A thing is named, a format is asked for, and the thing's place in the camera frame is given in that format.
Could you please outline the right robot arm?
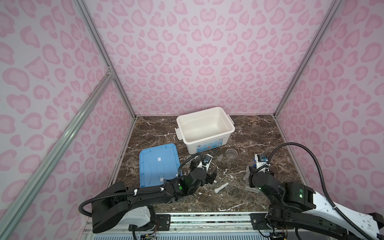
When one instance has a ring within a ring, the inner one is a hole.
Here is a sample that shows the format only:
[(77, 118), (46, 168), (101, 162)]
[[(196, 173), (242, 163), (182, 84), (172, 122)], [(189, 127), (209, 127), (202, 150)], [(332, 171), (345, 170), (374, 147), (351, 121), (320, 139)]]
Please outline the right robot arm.
[(331, 204), (326, 197), (301, 183), (282, 183), (270, 172), (249, 175), (249, 186), (258, 189), (270, 201), (262, 220), (272, 229), (308, 230), (336, 240), (382, 240), (384, 217), (363, 214), (342, 205)]

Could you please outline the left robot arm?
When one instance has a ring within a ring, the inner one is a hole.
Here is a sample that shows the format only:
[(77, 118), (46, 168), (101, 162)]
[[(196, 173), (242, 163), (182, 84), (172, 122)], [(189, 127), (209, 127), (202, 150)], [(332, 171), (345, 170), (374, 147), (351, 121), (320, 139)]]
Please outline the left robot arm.
[(99, 234), (115, 227), (131, 210), (154, 204), (170, 204), (194, 195), (199, 187), (213, 184), (217, 169), (209, 174), (196, 168), (187, 176), (167, 180), (161, 186), (129, 189), (123, 182), (113, 184), (89, 200), (93, 233)]

